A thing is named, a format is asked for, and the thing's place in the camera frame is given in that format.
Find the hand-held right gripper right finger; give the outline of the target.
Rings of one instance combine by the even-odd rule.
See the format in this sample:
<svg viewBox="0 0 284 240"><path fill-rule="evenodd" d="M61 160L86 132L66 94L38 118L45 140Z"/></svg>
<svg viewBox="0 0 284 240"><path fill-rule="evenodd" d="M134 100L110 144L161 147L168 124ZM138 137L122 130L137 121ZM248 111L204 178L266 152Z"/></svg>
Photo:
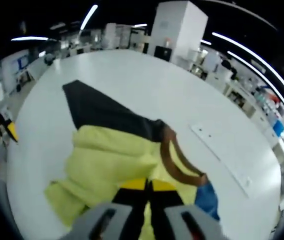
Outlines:
<svg viewBox="0 0 284 240"><path fill-rule="evenodd" d="M151 223L157 240L225 240L218 214L218 196L208 182L195 200L184 204L177 188L165 181L150 183Z"/></svg>

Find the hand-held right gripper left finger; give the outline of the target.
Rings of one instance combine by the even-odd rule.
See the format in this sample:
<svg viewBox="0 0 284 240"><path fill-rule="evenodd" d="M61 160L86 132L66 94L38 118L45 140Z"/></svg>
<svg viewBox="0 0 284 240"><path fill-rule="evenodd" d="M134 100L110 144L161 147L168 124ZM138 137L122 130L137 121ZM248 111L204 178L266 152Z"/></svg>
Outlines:
<svg viewBox="0 0 284 240"><path fill-rule="evenodd" d="M80 214L61 240L137 240L145 221L148 180L123 183L110 202L100 203Z"/></svg>

